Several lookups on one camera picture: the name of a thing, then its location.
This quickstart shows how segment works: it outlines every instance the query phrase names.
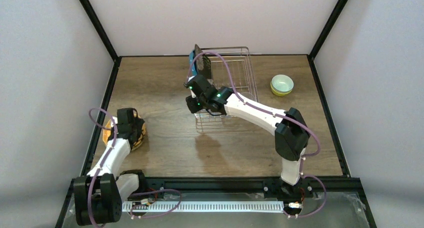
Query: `wooden table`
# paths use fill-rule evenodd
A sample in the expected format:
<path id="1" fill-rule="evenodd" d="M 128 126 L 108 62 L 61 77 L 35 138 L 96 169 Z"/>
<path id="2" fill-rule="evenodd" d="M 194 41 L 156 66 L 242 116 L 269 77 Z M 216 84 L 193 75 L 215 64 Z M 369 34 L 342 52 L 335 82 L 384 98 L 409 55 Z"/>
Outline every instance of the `wooden table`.
<path id="1" fill-rule="evenodd" d="M 319 137 L 322 150 L 305 161 L 304 172 L 319 176 L 342 175 L 323 107 L 304 55 L 252 56 L 261 103 L 298 109 Z M 187 108 L 183 87 L 187 57 L 126 57 L 122 59 L 108 111 L 133 107 L 146 121 L 147 138 L 124 160 L 121 171 L 142 169 L 158 177 L 260 177 L 279 176 L 281 157 L 274 137 L 240 118 L 223 118 L 213 126 L 196 125 Z M 291 94 L 271 93 L 270 81 L 285 74 L 294 81 Z M 311 138 L 307 153 L 317 148 Z M 95 164 L 104 152 L 99 141 Z"/>

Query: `dish rack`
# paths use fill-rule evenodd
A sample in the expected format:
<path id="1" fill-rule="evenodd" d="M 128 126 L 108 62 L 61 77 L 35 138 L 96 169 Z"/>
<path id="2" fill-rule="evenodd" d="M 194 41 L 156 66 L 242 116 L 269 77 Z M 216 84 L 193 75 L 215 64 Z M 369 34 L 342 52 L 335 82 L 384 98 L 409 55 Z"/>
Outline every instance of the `dish rack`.
<path id="1" fill-rule="evenodd" d="M 204 52 L 214 51 L 220 54 L 228 64 L 237 92 L 248 99 L 259 102 L 258 89 L 256 87 L 255 74 L 253 71 L 249 48 L 246 46 L 234 46 L 201 49 Z M 207 57 L 211 62 L 213 85 L 218 90 L 223 86 L 232 88 L 224 62 L 215 55 L 207 55 Z M 204 109 L 195 113 L 194 116 L 196 117 L 196 123 L 217 122 L 221 118 L 232 117 L 231 115 L 219 115 L 219 113 L 212 114 L 217 116 L 210 115 Z"/>

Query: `light green bowl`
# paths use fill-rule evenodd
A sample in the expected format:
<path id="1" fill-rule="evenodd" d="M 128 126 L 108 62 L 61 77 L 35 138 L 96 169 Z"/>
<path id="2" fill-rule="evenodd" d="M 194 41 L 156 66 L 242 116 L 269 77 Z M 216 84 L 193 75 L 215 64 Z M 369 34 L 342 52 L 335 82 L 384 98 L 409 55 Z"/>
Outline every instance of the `light green bowl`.
<path id="1" fill-rule="evenodd" d="M 284 74 L 278 74 L 271 80 L 271 91 L 276 96 L 285 96 L 292 92 L 295 83 L 293 80 Z"/>

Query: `white wall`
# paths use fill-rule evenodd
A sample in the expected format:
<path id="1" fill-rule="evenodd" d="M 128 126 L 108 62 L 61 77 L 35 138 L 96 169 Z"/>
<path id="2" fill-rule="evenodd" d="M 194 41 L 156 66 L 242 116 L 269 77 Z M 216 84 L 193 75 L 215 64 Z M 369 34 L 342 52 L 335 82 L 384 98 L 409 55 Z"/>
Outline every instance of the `white wall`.
<path id="1" fill-rule="evenodd" d="M 201 47 L 309 54 L 337 0 L 90 0 L 120 56 Z"/>
<path id="2" fill-rule="evenodd" d="M 424 223 L 424 0 L 349 0 L 315 60 L 378 227 Z"/>
<path id="3" fill-rule="evenodd" d="M 0 227 L 54 227 L 113 62 L 78 0 L 0 2 Z"/>

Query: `black frame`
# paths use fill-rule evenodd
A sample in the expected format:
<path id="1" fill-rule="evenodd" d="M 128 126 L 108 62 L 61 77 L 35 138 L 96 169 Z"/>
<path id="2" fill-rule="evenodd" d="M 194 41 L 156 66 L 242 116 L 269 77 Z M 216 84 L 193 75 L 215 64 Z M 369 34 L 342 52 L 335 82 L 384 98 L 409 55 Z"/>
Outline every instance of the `black frame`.
<path id="1" fill-rule="evenodd" d="M 105 30 L 100 23 L 99 18 L 97 17 L 93 7 L 90 4 L 89 0 L 79 0 L 81 5 L 85 9 L 89 19 L 91 20 L 94 28 L 96 29 L 98 35 L 100 36 L 104 46 L 110 54 L 110 57 L 114 61 L 114 66 L 107 84 L 106 92 L 101 103 L 101 108 L 107 110 L 109 101 L 112 96 L 112 91 L 114 89 L 115 80 L 118 75 L 119 67 L 121 64 L 122 57 L 118 56 L 112 43 L 110 42 Z M 324 28 L 322 29 L 321 34 L 319 35 L 315 45 L 313 46 L 310 54 L 307 54 L 307 60 L 315 81 L 316 89 L 321 100 L 321 104 L 324 110 L 324 114 L 329 126 L 331 137 L 334 142 L 335 150 L 337 153 L 338 161 L 342 170 L 342 175 L 337 176 L 318 176 L 320 180 L 324 183 L 328 192 L 356 192 L 359 195 L 361 202 L 365 205 L 365 215 L 368 220 L 369 226 L 372 228 L 377 227 L 374 221 L 373 214 L 370 210 L 367 197 L 365 195 L 364 189 L 359 178 L 352 178 L 349 171 L 348 164 L 346 162 L 343 149 L 337 135 L 336 128 L 334 126 L 333 118 L 331 116 L 326 97 L 324 95 L 323 87 L 321 86 L 320 79 L 315 67 L 314 59 L 317 56 L 319 50 L 323 46 L 327 36 L 329 35 L 332 27 L 337 21 L 340 13 L 342 12 L 344 6 L 348 0 L 338 0 L 330 17 L 328 18 Z M 149 55 L 146 57 L 161 57 L 162 55 Z M 97 122 L 102 124 L 105 119 L 105 115 L 100 113 L 97 117 Z M 95 127 L 91 141 L 88 147 L 88 152 L 84 161 L 84 168 L 81 171 L 81 176 L 87 174 L 90 170 L 93 163 L 94 153 L 100 138 L 101 129 Z M 279 177 L 198 177 L 198 178 L 186 178 L 186 177 L 147 177 L 148 184 L 159 189 L 164 187 L 166 189 L 176 189 L 182 192 L 220 192 L 220 193 L 237 193 L 237 192 L 247 192 L 247 193 L 257 193 L 264 192 L 265 186 L 270 186 L 270 181 L 278 180 Z M 59 218 L 56 223 L 56 227 L 62 227 L 65 215 L 69 206 L 71 196 L 73 194 L 73 180 L 69 185 L 62 210 L 60 212 Z M 308 179 L 307 182 L 312 186 L 313 190 L 316 192 L 322 191 L 321 186 L 313 179 Z"/>

